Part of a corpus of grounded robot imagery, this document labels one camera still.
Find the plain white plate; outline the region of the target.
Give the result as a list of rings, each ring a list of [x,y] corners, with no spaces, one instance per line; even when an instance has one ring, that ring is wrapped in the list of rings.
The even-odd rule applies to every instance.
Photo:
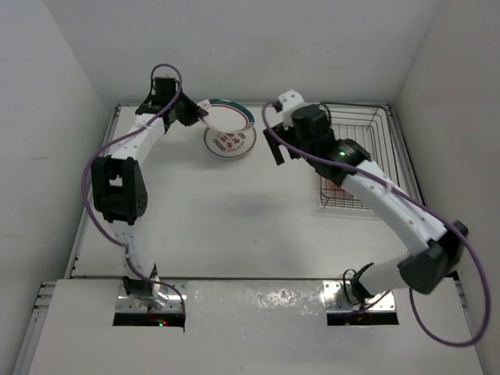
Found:
[[[225,99],[206,99],[198,106],[207,112],[200,121],[222,133],[239,133],[254,127],[255,118],[243,105]]]

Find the white plate red lettering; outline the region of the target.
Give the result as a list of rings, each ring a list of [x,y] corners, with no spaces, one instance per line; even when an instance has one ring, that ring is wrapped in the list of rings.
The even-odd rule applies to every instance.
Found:
[[[224,133],[207,128],[203,141],[210,154],[226,159],[245,157],[255,146],[257,135],[255,129],[240,133]]]

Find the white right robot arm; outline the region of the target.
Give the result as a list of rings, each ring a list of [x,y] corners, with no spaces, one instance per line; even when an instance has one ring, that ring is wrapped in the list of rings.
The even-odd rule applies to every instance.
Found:
[[[405,255],[368,263],[352,277],[355,302],[402,288],[428,295],[454,270],[467,227],[455,221],[447,228],[411,202],[360,144],[336,138],[329,114],[318,105],[284,111],[282,122],[263,133],[278,165],[284,163],[279,149],[284,146],[291,158],[304,159],[321,177],[367,205],[405,245]]]

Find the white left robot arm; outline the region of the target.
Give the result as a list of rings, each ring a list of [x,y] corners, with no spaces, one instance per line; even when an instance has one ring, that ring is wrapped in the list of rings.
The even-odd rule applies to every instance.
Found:
[[[138,221],[148,207],[141,165],[173,123],[189,127],[207,114],[182,92],[178,79],[153,78],[126,135],[91,164],[94,207],[109,224],[113,240],[124,248],[123,286],[134,298],[152,300],[160,287],[156,265],[137,241]]]

